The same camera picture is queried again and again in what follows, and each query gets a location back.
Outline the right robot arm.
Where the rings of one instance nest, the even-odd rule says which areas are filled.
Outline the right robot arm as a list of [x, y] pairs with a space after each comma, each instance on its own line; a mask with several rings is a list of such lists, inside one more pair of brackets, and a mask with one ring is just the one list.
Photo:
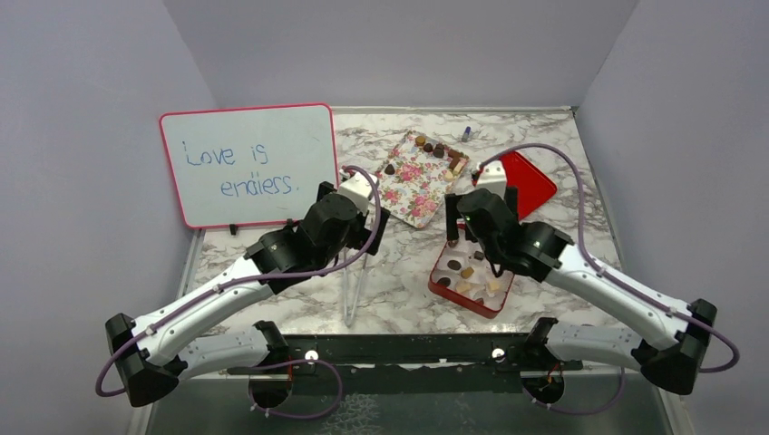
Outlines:
[[678, 395], [694, 390], [717, 309], [705, 299], [687, 303], [640, 284], [583, 254], [566, 233], [541, 221], [520, 222], [517, 191], [486, 188], [445, 197], [446, 237], [480, 245], [492, 271], [529, 277], [576, 295], [621, 322], [619, 328], [540, 319], [522, 348], [525, 361], [544, 369], [556, 360], [586, 360], [640, 372]]

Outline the metal serving tongs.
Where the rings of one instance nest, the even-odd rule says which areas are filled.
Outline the metal serving tongs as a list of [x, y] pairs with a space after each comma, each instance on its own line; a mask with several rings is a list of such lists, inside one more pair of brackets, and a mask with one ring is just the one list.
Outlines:
[[357, 281], [353, 285], [351, 279], [354, 277], [352, 266], [349, 265], [343, 269], [342, 277], [342, 318], [347, 328], [351, 328], [355, 322], [356, 312], [359, 305], [360, 296], [365, 289], [365, 283], [368, 272], [368, 254], [360, 257], [362, 265], [360, 266]]

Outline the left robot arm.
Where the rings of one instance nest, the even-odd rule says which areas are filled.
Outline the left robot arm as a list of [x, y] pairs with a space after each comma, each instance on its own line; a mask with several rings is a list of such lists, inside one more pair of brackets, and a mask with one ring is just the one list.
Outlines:
[[285, 348], [276, 327], [261, 322], [254, 332], [228, 336], [222, 343], [205, 333], [293, 285], [351, 265], [351, 259], [340, 257], [346, 249], [375, 255], [388, 218], [376, 182], [365, 174], [355, 174], [338, 188], [321, 183], [304, 218], [263, 234], [206, 284], [149, 314], [109, 318], [105, 332], [111, 356], [97, 377], [97, 395], [124, 394], [132, 407], [140, 408], [205, 372], [248, 363], [263, 372], [277, 370]]

